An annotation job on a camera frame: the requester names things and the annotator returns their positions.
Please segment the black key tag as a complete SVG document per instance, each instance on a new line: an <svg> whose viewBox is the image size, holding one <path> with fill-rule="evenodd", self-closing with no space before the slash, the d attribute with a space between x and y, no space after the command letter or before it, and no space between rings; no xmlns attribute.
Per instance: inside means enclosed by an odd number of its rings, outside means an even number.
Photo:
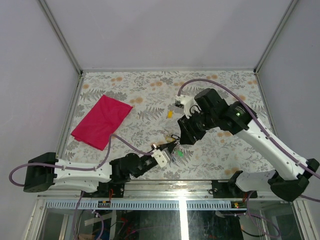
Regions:
<svg viewBox="0 0 320 240"><path fill-rule="evenodd" d="M170 137L171 137L172 139L175 139L175 140L179 140L179 139L180 139L180 137L177 136L177 135L175 135L175 134L172 134Z"/></svg>

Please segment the green key tag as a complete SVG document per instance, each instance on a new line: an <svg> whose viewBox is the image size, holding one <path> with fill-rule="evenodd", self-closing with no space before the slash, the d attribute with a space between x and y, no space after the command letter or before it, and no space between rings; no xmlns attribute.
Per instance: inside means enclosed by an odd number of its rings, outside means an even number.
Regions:
<svg viewBox="0 0 320 240"><path fill-rule="evenodd" d="M180 150L178 150L176 153L177 153L177 155L180 156L180 157L183 157L183 156L184 156L183 152L180 151Z"/></svg>

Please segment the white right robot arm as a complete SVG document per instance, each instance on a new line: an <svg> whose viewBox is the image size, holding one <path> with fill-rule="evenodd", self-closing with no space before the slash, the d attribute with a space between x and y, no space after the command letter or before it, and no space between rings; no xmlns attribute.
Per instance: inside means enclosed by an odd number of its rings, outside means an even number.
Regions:
<svg viewBox="0 0 320 240"><path fill-rule="evenodd" d="M239 101L227 104L213 88L207 88L195 97L177 95L175 105L184 111L184 116L177 121L181 145L194 145L207 131L220 128L251 145L273 166L273 170L266 172L239 170L234 173L227 182L228 192L233 197L263 191L292 202L306 190L312 172L320 166L316 159L305 159L294 153L248 106Z"/></svg>

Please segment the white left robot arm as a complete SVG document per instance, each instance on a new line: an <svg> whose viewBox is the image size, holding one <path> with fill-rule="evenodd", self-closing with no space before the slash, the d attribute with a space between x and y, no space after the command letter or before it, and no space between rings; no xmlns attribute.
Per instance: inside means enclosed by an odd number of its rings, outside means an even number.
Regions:
<svg viewBox="0 0 320 240"><path fill-rule="evenodd" d="M79 190L105 197L110 184L125 184L154 167L165 167L172 159L176 141L153 146L147 155L128 153L100 165L71 162L47 152L28 161L23 190L40 193L49 189Z"/></svg>

